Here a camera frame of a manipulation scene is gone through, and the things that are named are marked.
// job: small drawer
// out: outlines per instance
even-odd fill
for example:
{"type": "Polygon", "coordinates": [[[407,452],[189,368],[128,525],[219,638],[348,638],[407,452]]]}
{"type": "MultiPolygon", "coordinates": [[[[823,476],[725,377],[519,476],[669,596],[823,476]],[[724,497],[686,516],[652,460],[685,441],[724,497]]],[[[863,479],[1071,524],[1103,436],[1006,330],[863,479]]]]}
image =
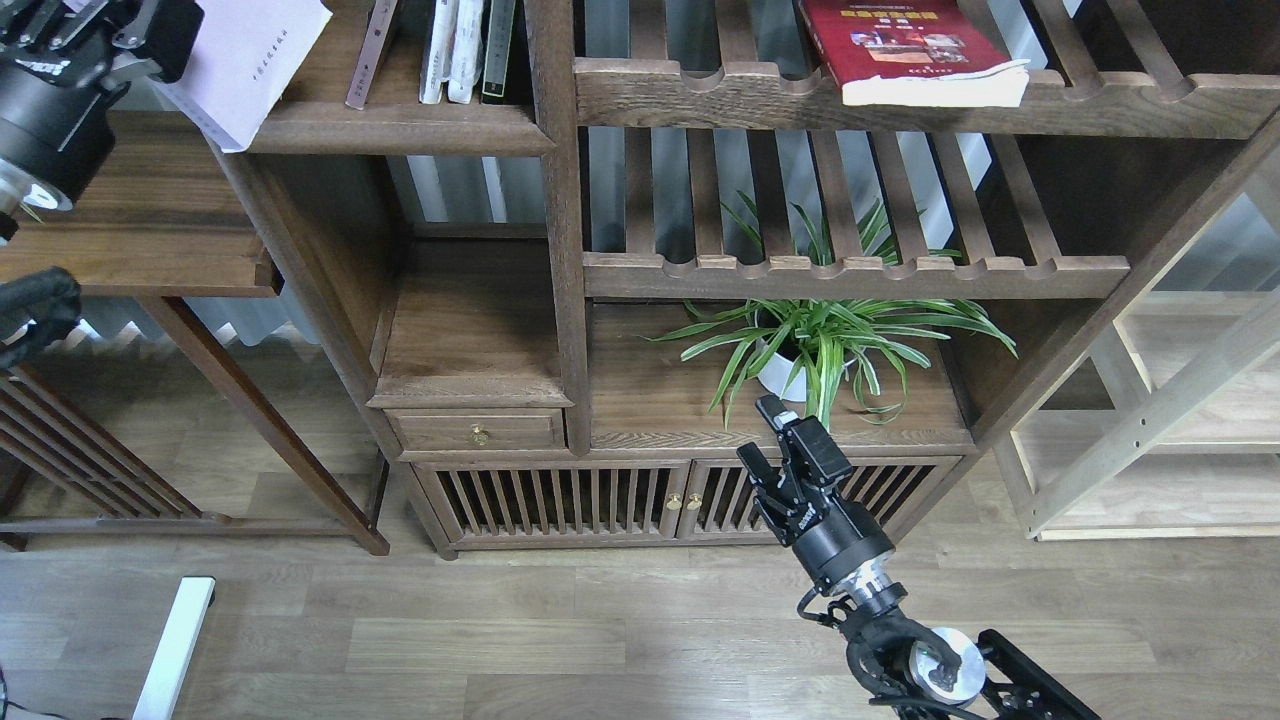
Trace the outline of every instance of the small drawer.
{"type": "Polygon", "coordinates": [[[564,447],[558,407],[387,410],[406,451],[564,447]]]}

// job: table leg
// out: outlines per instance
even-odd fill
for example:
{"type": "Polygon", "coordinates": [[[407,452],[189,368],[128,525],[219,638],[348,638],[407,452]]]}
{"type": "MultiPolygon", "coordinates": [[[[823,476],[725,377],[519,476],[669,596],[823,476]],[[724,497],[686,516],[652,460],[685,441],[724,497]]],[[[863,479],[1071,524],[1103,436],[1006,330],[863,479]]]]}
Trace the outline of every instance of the table leg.
{"type": "Polygon", "coordinates": [[[387,555],[390,551],[387,538],[325,470],[191,307],[180,297],[138,297],[137,301],[169,333],[183,355],[297,473],[320,502],[351,530],[356,541],[371,555],[387,555]]]}

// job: wooden cabinet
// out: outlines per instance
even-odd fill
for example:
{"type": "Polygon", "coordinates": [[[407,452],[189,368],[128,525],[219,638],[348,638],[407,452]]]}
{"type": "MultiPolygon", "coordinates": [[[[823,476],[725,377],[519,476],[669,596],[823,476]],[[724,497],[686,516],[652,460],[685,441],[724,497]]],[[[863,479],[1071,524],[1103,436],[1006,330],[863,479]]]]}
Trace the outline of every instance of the wooden cabinet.
{"type": "MultiPolygon", "coordinates": [[[[1271,41],[1280,6],[1270,0],[1230,13],[1211,0],[1084,0],[1074,17],[1056,0],[1023,3],[1050,67],[1032,72],[1018,109],[846,108],[812,60],[783,73],[760,59],[763,28],[753,28],[746,0],[714,3],[710,24],[691,29],[717,49],[714,67],[669,59],[664,5],[652,0],[630,4],[628,56],[577,56],[573,5],[527,4],[532,108],[419,105],[421,47],[410,38],[355,113],[342,96],[366,8],[334,1],[334,20],[253,147],[219,156],[444,556],[759,534],[742,514],[740,478],[723,478],[735,447],[769,441],[763,423],[740,402],[726,429],[705,414],[716,359],[682,364],[677,347],[637,337],[681,324],[676,299],[983,300],[1016,340],[1016,359],[986,338],[927,346],[934,365],[911,377],[896,423],[867,424],[851,405],[837,413],[832,433],[855,464],[900,468],[870,500],[902,534],[1038,406],[1280,142],[1271,41]],[[585,229],[593,158],[580,140],[604,126],[625,128],[626,217],[612,245],[585,229]],[[691,210],[677,242],[657,237],[655,218],[671,210],[655,201],[653,128],[684,132],[691,210]],[[840,238],[833,265],[790,247],[780,128],[805,131],[800,164],[840,238]],[[726,241],[718,199],[733,188],[717,163],[721,129],[746,131],[763,250],[726,241]],[[925,246],[904,131],[928,133],[957,259],[925,246]],[[963,133],[983,133],[992,165],[980,181],[960,158],[963,133]],[[835,151],[850,141],[870,149],[899,265],[864,258],[854,240],[835,151]],[[540,158],[545,233],[448,225],[415,238],[387,154],[540,158]],[[534,418],[538,429],[522,425],[532,434],[513,441],[518,448],[457,438],[490,413],[534,418]],[[557,413],[563,443],[543,434],[557,413]],[[635,473],[648,479],[623,479],[635,473]],[[623,510],[593,516],[614,482],[623,510]],[[664,510],[672,495],[687,506],[686,484],[698,483],[705,512],[664,510]],[[717,492],[727,505],[708,498],[717,492]]],[[[961,6],[1004,45],[984,0],[961,6]]]]}

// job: white book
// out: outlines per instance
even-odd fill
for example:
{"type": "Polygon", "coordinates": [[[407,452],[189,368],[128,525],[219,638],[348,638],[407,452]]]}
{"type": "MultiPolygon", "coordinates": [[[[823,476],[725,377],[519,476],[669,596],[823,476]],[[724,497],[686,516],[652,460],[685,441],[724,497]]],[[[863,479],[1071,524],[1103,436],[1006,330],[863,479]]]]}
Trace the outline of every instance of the white book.
{"type": "Polygon", "coordinates": [[[435,19],[431,22],[431,42],[422,55],[422,86],[420,102],[435,105],[440,101],[442,86],[449,79],[453,55],[453,31],[458,24],[458,0],[435,0],[435,19]]]}
{"type": "Polygon", "coordinates": [[[458,1],[458,28],[453,33],[453,61],[449,69],[449,101],[471,102],[480,82],[480,17],[485,0],[458,1]]]}
{"type": "Polygon", "coordinates": [[[239,152],[253,142],[333,13],[320,0],[197,4],[205,20],[187,72],[155,87],[223,151],[239,152]]]}

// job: wooden floor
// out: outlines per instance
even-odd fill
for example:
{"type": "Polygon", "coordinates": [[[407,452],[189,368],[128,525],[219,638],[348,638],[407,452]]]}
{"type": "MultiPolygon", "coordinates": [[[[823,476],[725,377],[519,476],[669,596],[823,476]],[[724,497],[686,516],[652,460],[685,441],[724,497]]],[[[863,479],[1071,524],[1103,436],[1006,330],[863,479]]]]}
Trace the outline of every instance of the wooden floor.
{"type": "MultiPolygon", "coordinates": [[[[42,364],[96,388],[78,400],[197,502],[314,512],[180,356],[147,347],[42,364]]],[[[334,471],[362,475],[371,445],[323,357],[233,348],[334,471]]],[[[795,618],[804,574],[781,548],[443,562],[396,487],[381,529],[384,559],[343,539],[46,537],[0,553],[10,697],[128,716],[179,578],[214,575],[177,717],[892,717],[865,706],[838,634],[795,618]]],[[[984,460],[888,570],[909,615],[1000,629],[1105,717],[1280,716],[1280,541],[1028,542],[984,460]]]]}

